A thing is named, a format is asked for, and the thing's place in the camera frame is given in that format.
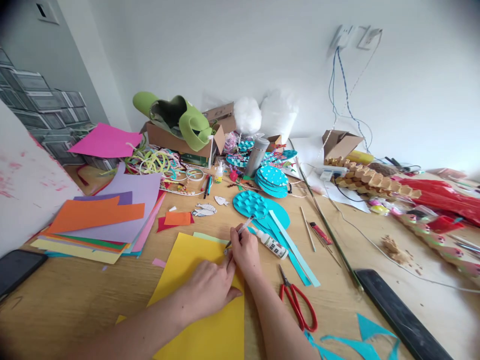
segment metal thermos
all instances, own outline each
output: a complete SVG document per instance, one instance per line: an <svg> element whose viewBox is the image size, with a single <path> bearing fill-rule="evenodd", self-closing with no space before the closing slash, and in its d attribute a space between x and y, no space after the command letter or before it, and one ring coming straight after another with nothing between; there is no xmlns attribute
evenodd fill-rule
<svg viewBox="0 0 480 360"><path fill-rule="evenodd" d="M255 176L255 173L260 167L260 164L262 163L262 160L265 157L265 152L267 151L267 148L270 145L270 141L263 137L258 137L255 140L255 144L253 145L253 149L251 150L250 153L250 159L248 160L248 163L246 164L245 168L245 175L253 178Z"/></svg>

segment scissors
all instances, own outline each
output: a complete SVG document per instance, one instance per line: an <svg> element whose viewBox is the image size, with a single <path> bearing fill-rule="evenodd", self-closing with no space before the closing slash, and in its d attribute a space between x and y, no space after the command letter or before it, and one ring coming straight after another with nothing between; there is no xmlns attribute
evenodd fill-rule
<svg viewBox="0 0 480 360"><path fill-rule="evenodd" d="M280 285L280 294L279 294L280 300L282 301L284 300L284 293L286 293L286 297L290 301L290 305L293 308L293 311L295 312L295 315L298 319L298 325L300 326L300 329L302 331L307 329L311 333L315 332L317 330L318 323L317 323L317 315L315 315L315 310L312 307L312 304L310 303L309 299L304 295L304 293L299 290L298 287L296 287L294 284L291 284L288 281L282 267L280 265L278 265L278 267L280 268L281 277L283 278L283 284ZM310 309L311 319L313 321L313 324L311 327L308 326L308 324L305 322L304 316L302 314L302 310L300 309L299 300L297 299L297 294L295 294L295 292L297 292L298 295L300 295L303 298L303 300L308 305L308 308Z"/></svg>

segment paint-stained board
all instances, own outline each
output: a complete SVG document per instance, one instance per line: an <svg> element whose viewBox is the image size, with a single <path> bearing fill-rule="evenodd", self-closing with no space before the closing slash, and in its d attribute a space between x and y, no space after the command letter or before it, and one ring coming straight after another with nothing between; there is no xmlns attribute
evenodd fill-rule
<svg viewBox="0 0 480 360"><path fill-rule="evenodd" d="M20 247L83 193L0 101L0 257Z"/></svg>

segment hand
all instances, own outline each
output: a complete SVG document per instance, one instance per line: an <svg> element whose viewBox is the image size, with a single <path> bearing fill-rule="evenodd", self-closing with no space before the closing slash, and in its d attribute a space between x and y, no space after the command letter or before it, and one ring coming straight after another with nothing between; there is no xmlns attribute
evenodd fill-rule
<svg viewBox="0 0 480 360"><path fill-rule="evenodd" d="M179 290L181 302L185 303L188 324L219 312L242 292L232 287L236 269L232 252L221 265L204 260L197 266L191 278Z"/></svg>
<svg viewBox="0 0 480 360"><path fill-rule="evenodd" d="M240 224L236 228L232 227L230 229L233 258L240 267L245 278L261 275L262 267L260 266L259 241L246 228L240 234L240 242L238 231L242 225L243 224Z"/></svg>

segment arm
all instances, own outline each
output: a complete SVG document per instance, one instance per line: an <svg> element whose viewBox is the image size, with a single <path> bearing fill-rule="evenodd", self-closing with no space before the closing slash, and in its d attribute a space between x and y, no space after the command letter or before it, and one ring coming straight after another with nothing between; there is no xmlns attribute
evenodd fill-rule
<svg viewBox="0 0 480 360"><path fill-rule="evenodd" d="M230 229L233 258L243 272L253 294L261 330L269 359L318 360L319 353L310 345L295 319L270 282L265 278L260 266L258 240L248 229L241 233L241 242L237 234L240 229Z"/></svg>
<svg viewBox="0 0 480 360"><path fill-rule="evenodd" d="M232 254L221 265L203 261L177 291L122 321L72 353L68 360L150 360L190 324L213 315L242 293L231 287Z"/></svg>

